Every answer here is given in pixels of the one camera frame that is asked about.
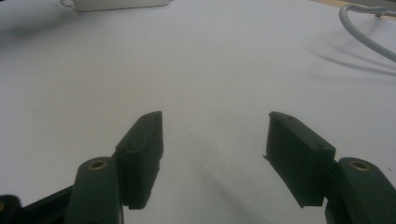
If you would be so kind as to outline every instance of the white table surface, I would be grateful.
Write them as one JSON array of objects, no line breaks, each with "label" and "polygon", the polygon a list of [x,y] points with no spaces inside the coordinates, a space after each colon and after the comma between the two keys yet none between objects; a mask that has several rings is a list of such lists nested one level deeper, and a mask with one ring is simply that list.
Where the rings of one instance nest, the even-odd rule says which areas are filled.
[{"label": "white table surface", "polygon": [[[395,21],[351,13],[396,50]],[[148,206],[125,223],[326,223],[301,209],[265,152],[271,111],[298,118],[396,185],[396,65],[308,0],[174,0],[77,14],[56,0],[0,4],[0,194],[33,203],[110,156],[163,112]]]}]

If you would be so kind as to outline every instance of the white surface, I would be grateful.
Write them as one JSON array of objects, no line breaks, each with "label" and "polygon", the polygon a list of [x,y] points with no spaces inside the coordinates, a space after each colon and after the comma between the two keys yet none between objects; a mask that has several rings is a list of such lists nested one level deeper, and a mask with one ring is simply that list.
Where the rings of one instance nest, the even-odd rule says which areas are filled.
[{"label": "white surface", "polygon": [[129,7],[162,7],[169,0],[73,0],[75,11],[97,11]]},{"label": "white surface", "polygon": [[[311,1],[175,0],[76,14],[55,0],[0,4],[0,192],[24,205],[112,154],[163,112],[164,155],[145,210],[125,223],[325,223],[262,158],[268,113],[298,118],[396,185],[396,65]],[[351,13],[393,48],[395,21]]]}]

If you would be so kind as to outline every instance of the gray cable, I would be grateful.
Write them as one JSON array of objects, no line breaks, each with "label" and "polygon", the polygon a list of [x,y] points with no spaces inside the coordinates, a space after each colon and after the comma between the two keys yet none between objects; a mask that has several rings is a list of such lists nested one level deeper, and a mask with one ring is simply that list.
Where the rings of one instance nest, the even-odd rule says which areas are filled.
[{"label": "gray cable", "polygon": [[381,17],[383,15],[394,16],[396,15],[396,12],[389,11],[385,7],[360,7],[356,5],[346,5],[340,8],[339,13],[341,23],[343,23],[346,30],[351,35],[353,35],[353,37],[358,39],[363,45],[365,45],[369,49],[372,49],[373,51],[396,63],[396,53],[377,44],[376,42],[374,42],[374,40],[370,39],[367,35],[363,34],[361,31],[358,30],[358,28],[353,25],[347,15],[347,12],[349,10],[359,13],[374,13],[377,17]]}]

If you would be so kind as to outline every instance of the white object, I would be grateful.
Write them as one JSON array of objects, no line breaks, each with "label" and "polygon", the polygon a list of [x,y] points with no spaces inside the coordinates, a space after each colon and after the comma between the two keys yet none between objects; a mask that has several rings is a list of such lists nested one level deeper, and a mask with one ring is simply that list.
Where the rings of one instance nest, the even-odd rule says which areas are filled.
[{"label": "white object", "polygon": [[169,0],[74,0],[75,11],[98,11],[128,7],[160,7]]}]

